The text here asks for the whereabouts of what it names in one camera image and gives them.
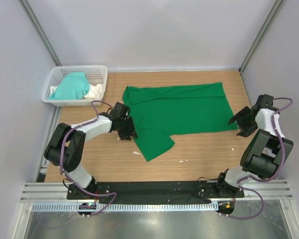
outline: white cloth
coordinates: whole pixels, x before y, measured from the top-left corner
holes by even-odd
[[[55,92],[56,88],[58,88],[58,87],[57,86],[50,87],[50,95],[53,92]],[[102,93],[102,85],[101,84],[97,84],[96,86],[93,86],[90,84],[90,90],[89,90],[88,94],[83,96],[83,98],[98,100],[101,98],[100,97],[101,93]]]

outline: folded green fabric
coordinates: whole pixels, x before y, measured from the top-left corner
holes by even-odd
[[[124,104],[131,108],[138,138],[150,161],[173,147],[170,135],[235,130],[222,83],[159,88],[126,87]]]
[[[88,94],[90,84],[83,72],[74,72],[66,75],[49,100],[81,100]]]

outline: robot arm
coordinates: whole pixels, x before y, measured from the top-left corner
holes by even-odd
[[[272,96],[260,95],[251,109],[245,107],[229,120],[229,124],[237,122],[239,136],[248,137],[257,128],[259,130],[243,153],[240,166],[227,169],[218,176],[216,187],[221,196],[234,196],[241,185],[252,180],[251,176],[257,179],[272,177],[289,156],[294,143],[283,135],[277,114],[274,115],[276,130],[283,138],[285,148],[285,158],[282,161],[280,142],[271,123],[273,113],[278,110],[273,107],[273,99]]]
[[[116,103],[113,109],[100,113],[97,121],[74,130],[69,135],[68,141],[70,142],[64,150],[63,169],[80,187],[95,193],[96,181],[81,164],[84,143],[100,134],[114,130],[118,132],[120,139],[131,140],[131,136],[137,137],[133,120],[129,116],[129,113],[129,107],[121,103]],[[60,166],[63,138],[71,128],[81,124],[59,124],[44,152],[44,157],[52,164]]]

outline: wall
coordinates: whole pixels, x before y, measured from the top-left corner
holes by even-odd
[[[11,238],[25,182],[33,182],[54,107],[41,90],[53,67],[16,0],[0,0],[0,239]]]
[[[63,65],[238,68],[274,0],[29,0]]]
[[[263,93],[294,100],[280,119],[284,134],[295,144],[282,176],[299,207],[299,0],[285,2],[244,75],[253,102]]]

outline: black cable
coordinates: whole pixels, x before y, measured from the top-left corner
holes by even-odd
[[[206,178],[206,177],[200,177],[200,178],[198,178],[196,181],[198,181],[199,179],[201,179],[201,178],[205,178],[205,179],[207,179],[207,180],[217,180],[217,178]]]
[[[68,187],[68,186],[66,186],[66,184],[65,184],[64,180],[68,180],[68,179],[67,179],[67,178],[63,178],[63,180],[62,180],[62,183],[63,183],[64,187],[66,187],[67,189],[69,189],[69,187]]]

